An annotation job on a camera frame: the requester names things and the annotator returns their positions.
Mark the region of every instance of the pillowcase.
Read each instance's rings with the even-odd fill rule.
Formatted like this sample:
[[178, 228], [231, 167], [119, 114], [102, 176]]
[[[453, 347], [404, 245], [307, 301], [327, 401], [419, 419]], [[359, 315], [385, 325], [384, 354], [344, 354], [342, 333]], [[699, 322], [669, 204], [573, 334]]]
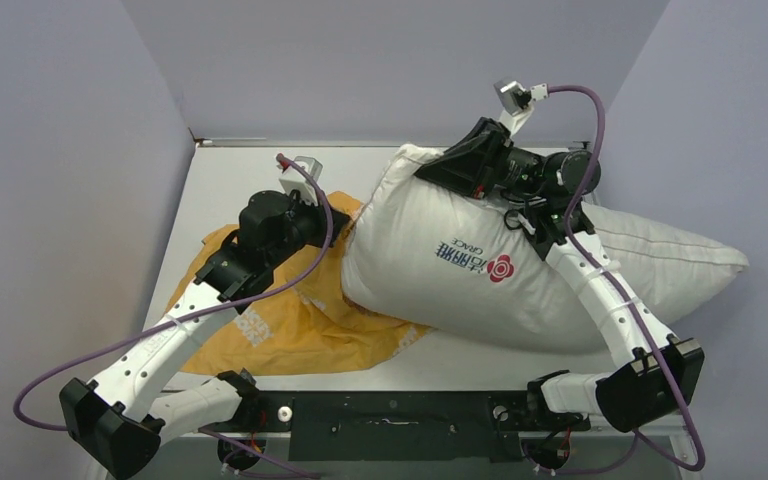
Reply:
[[[521, 232], [504, 227], [506, 205], [413, 176], [441, 153], [404, 145], [391, 160], [349, 239], [341, 272], [345, 296], [371, 311], [475, 340], [559, 353], [604, 348], [563, 278]], [[620, 262], [619, 272], [665, 324], [698, 308], [748, 266], [741, 252], [703, 236], [583, 208], [608, 255]]]

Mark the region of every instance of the screw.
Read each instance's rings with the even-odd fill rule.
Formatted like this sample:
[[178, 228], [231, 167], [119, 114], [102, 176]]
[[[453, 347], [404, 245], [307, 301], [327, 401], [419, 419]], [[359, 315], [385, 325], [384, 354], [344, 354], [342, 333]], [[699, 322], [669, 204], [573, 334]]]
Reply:
[[291, 418], [293, 418], [293, 410], [290, 407], [281, 407], [278, 409], [278, 420], [287, 423]]

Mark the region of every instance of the yellow fabric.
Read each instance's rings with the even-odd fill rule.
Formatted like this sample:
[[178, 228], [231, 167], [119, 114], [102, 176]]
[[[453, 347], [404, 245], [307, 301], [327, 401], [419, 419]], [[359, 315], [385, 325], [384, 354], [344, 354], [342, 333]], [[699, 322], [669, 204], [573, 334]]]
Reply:
[[[342, 193], [331, 205], [353, 214], [361, 202]], [[252, 304], [193, 355], [184, 372], [215, 375], [246, 368], [254, 375], [294, 375], [363, 370], [399, 353], [429, 328], [365, 311], [343, 296], [340, 262], [351, 228], [345, 228], [316, 270], [295, 288]], [[204, 248], [178, 284], [167, 310], [181, 296], [195, 272], [236, 225], [204, 239]], [[313, 262], [319, 248], [305, 247], [275, 270], [271, 288], [286, 283]]]

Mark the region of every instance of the wire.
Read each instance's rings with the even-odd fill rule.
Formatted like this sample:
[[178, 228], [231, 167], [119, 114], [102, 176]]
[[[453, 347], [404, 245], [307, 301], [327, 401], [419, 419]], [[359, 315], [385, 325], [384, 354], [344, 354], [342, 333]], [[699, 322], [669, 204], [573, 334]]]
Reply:
[[254, 473], [254, 472], [246, 472], [241, 471], [240, 475], [244, 477], [250, 477], [250, 478], [322, 478], [322, 475], [315, 473], [315, 472], [308, 472], [307, 470], [302, 470], [296, 466], [294, 466], [291, 463], [285, 462], [283, 460], [279, 460], [277, 458], [270, 457], [264, 453], [260, 453], [257, 450], [249, 447], [245, 443], [237, 440], [236, 438], [231, 438], [225, 435], [222, 435], [221, 433], [214, 432], [213, 430], [208, 430], [206, 428], [200, 428], [199, 433], [203, 433], [205, 435], [211, 436], [213, 438], [222, 440], [223, 442], [230, 443], [231, 445], [237, 447], [237, 450], [231, 452], [228, 454], [228, 456], [225, 457], [225, 459], [222, 461], [222, 463], [228, 463], [228, 460], [236, 455], [237, 453], [244, 451], [251, 455], [254, 455], [255, 457], [262, 458], [263, 460], [266, 460], [267, 462], [275, 465], [276, 467], [281, 467], [284, 470], [287, 470], [289, 472], [293, 473]]
[[251, 437], [249, 439], [249, 443], [251, 444], [253, 449], [257, 450], [258, 453], [263, 453], [263, 450], [261, 450], [260, 447], [257, 446], [257, 443], [254, 441], [255, 434], [257, 434], [257, 432], [252, 432]]
[[536, 447], [534, 447], [535, 450], [542, 450], [543, 447], [546, 446], [549, 442], [551, 442], [555, 437], [558, 436], [559, 433], [561, 433], [563, 430], [555, 430], [554, 432], [550, 433], [546, 436], [546, 438], [543, 439], [540, 443], [537, 444]]
[[[593, 174], [596, 171], [599, 153], [602, 150], [602, 140], [605, 137], [605, 106], [602, 104], [602, 99], [599, 98], [599, 95], [597, 95], [596, 92], [580, 85], [559, 85], [556, 87], [549, 87], [548, 92], [549, 95], [559, 92], [582, 93], [590, 97], [590, 100], [593, 101], [593, 105], [596, 107], [596, 138], [593, 141], [593, 150], [591, 151], [590, 162], [587, 164], [587, 169], [584, 172], [584, 176], [582, 177], [578, 188], [575, 190], [575, 194], [573, 194], [573, 197], [570, 200], [566, 211], [564, 212], [564, 230], [570, 242], [572, 242], [576, 250], [578, 250], [584, 256], [584, 258], [587, 259], [590, 265], [592, 265], [594, 268], [602, 269], [602, 265], [599, 263], [599, 261], [596, 260], [596, 258], [593, 257], [593, 255], [588, 252], [583, 245], [581, 245], [581, 242], [579, 242], [577, 238], [575, 238], [575, 235], [572, 232], [570, 219], [572, 217], [575, 206], [578, 204], [578, 202], [581, 201], [581, 198], [584, 196], [584, 190], [590, 184], [590, 180], [593, 178]], [[603, 270], [602, 275], [604, 275], [608, 282], [610, 282], [610, 284], [614, 287], [623, 301], [627, 302], [628, 309], [631, 311], [631, 315], [634, 317], [634, 321], [637, 323], [637, 327], [640, 328], [640, 331], [646, 338], [646, 343], [649, 344], [649, 348], [652, 350], [652, 355], [658, 362], [658, 366], [661, 368], [661, 371], [664, 372], [664, 377], [667, 379], [667, 384], [670, 386], [670, 391], [675, 397], [676, 403], [678, 404], [678, 409], [681, 412], [681, 416], [684, 419], [685, 425], [687, 426], [687, 431], [690, 434], [690, 438], [693, 441], [694, 448], [696, 449], [696, 463], [689, 464], [676, 458], [661, 446], [656, 445], [655, 442], [643, 435], [638, 429], [634, 429], [635, 438], [639, 438], [662, 457], [680, 466], [681, 468], [690, 470], [692, 472], [698, 472], [705, 467], [705, 449], [702, 447], [702, 439], [699, 438], [699, 432], [696, 429], [696, 425], [693, 423], [693, 418], [690, 416], [690, 409], [687, 406], [687, 402], [684, 401], [684, 396], [681, 393], [681, 389], [678, 387], [675, 376], [673, 376], [673, 373], [670, 371], [669, 366], [667, 365], [667, 361], [664, 359], [664, 355], [658, 348], [658, 344], [655, 342], [655, 339], [652, 337], [649, 329], [646, 328], [646, 323], [643, 321], [643, 317], [640, 315], [640, 311], [637, 309], [637, 305], [632, 302], [631, 296], [628, 294], [628, 292], [626, 292], [625, 288], [623, 288], [619, 280], [617, 280], [617, 278], [610, 271]]]
[[[322, 262], [322, 259], [325, 258], [325, 254], [328, 251], [328, 246], [331, 244], [331, 238], [334, 235], [334, 219], [331, 215], [331, 205], [328, 203], [328, 197], [325, 195], [325, 192], [322, 191], [322, 189], [319, 187], [319, 185], [316, 183], [316, 180], [313, 179], [313, 177], [310, 176], [302, 167], [300, 167], [298, 164], [296, 164], [294, 161], [288, 159], [283, 154], [278, 154], [278, 157], [276, 158], [278, 162], [286, 162], [288, 165], [290, 165], [292, 168], [294, 168], [296, 171], [298, 171], [302, 177], [313, 187], [314, 191], [316, 192], [316, 196], [319, 199], [319, 202], [322, 204], [323, 210], [325, 210], [325, 219], [326, 219], [326, 226], [325, 226], [325, 240], [322, 245], [322, 249], [319, 251], [319, 255], [316, 256], [316, 259], [313, 261], [313, 263], [310, 264], [310, 266], [303, 271], [299, 276], [296, 278], [290, 280], [289, 282], [285, 283], [284, 285], [281, 285], [278, 288], [275, 288], [273, 290], [270, 290], [265, 293], [261, 293], [258, 295], [254, 295], [248, 298], [243, 298], [240, 300], [235, 300], [233, 302], [223, 303], [220, 305], [215, 305], [212, 307], [208, 307], [202, 310], [198, 310], [195, 312], [188, 313], [186, 315], [182, 315], [181, 317], [177, 318], [177, 321], [180, 323], [189, 322], [191, 320], [195, 320], [196, 318], [202, 317], [204, 315], [220, 312], [222, 310], [227, 310], [229, 308], [235, 308], [240, 307], [243, 305], [248, 305], [250, 303], [256, 302], [258, 300], [263, 300], [264, 298], [271, 297], [273, 295], [277, 295], [285, 290], [288, 290], [295, 286], [297, 283], [301, 282], [305, 277], [310, 275], [310, 273]], [[148, 330], [141, 332], [137, 335], [134, 335], [133, 337], [127, 338], [125, 340], [122, 340], [120, 342], [116, 342], [113, 345], [110, 345], [109, 347], [102, 348], [101, 350], [98, 350], [96, 352], [88, 353], [84, 356], [78, 357], [74, 360], [71, 360], [69, 362], [64, 363], [63, 365], [60, 365], [58, 367], [55, 367], [39, 377], [32, 380], [30, 383], [25, 385], [22, 390], [19, 391], [18, 395], [16, 395], [16, 399], [13, 401], [13, 415], [16, 416], [19, 421], [26, 423], [32, 427], [40, 428], [43, 430], [51, 430], [55, 432], [65, 432], [67, 431], [66, 427], [64, 425], [56, 425], [46, 422], [41, 422], [39, 420], [33, 419], [29, 416], [27, 416], [22, 411], [22, 402], [25, 400], [25, 397], [28, 396], [33, 389], [35, 389], [37, 386], [39, 386], [42, 382], [50, 379], [51, 377], [57, 375], [58, 373], [64, 372], [66, 370], [69, 370], [72, 367], [75, 367], [77, 365], [80, 365], [82, 363], [86, 363], [90, 360], [94, 360], [96, 358], [102, 357], [104, 355], [107, 355], [109, 353], [113, 353], [120, 348], [127, 347], [131, 344], [134, 344], [144, 338], [151, 337], [152, 335], [156, 334], [157, 332], [166, 330], [168, 328], [172, 328], [176, 326], [176, 322], [170, 321], [166, 323], [161, 323], [160, 325], [156, 325], [154, 327], [149, 328]]]
[[526, 458], [528, 458], [528, 460], [533, 465], [536, 465], [535, 471], [552, 473], [553, 475], [600, 475], [602, 473], [608, 473], [612, 470], [616, 470], [617, 468], [620, 468], [621, 466], [625, 465], [625, 463], [634, 455], [634, 452], [637, 450], [638, 441], [639, 439], [637, 436], [632, 438], [631, 446], [628, 447], [628, 451], [625, 452], [625, 454], [622, 457], [618, 458], [614, 463], [610, 465], [606, 465], [604, 467], [598, 467], [598, 468], [567, 468], [563, 470], [551, 470], [537, 464], [534, 461], [534, 459], [532, 459], [528, 455], [526, 455]]
[[511, 452], [510, 447], [508, 446], [508, 443], [505, 442], [505, 438], [502, 436], [502, 420], [501, 415], [496, 418], [496, 440], [498, 440], [499, 445], [502, 446], [502, 450], [505, 451], [505, 455], [508, 457], [514, 459], [514, 460], [522, 460], [523, 452], [522, 452], [522, 445], [520, 445], [519, 452]]
[[570, 437], [572, 436], [572, 428], [567, 429], [567, 435], [564, 437], [564, 441], [561, 442], [561, 445], [558, 447], [558, 450], [564, 447], [564, 445], [568, 444], [570, 441]]

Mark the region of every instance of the printed logo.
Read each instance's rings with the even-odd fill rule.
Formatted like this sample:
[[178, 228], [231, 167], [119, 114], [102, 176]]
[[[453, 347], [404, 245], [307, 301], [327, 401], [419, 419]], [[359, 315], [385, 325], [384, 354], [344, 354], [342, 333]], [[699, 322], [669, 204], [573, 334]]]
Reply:
[[469, 245], [457, 238], [451, 242], [441, 241], [434, 253], [437, 258], [470, 272], [484, 273], [484, 266], [487, 265], [487, 260], [480, 257], [484, 253], [484, 249]]
[[499, 255], [496, 260], [491, 260], [487, 264], [487, 272], [490, 274], [490, 281], [499, 283], [502, 280], [514, 274], [514, 266], [511, 264], [511, 257]]
[[252, 347], [256, 347], [267, 338], [272, 337], [272, 330], [269, 329], [269, 325], [252, 308], [248, 308], [237, 316], [234, 323], [251, 342]]

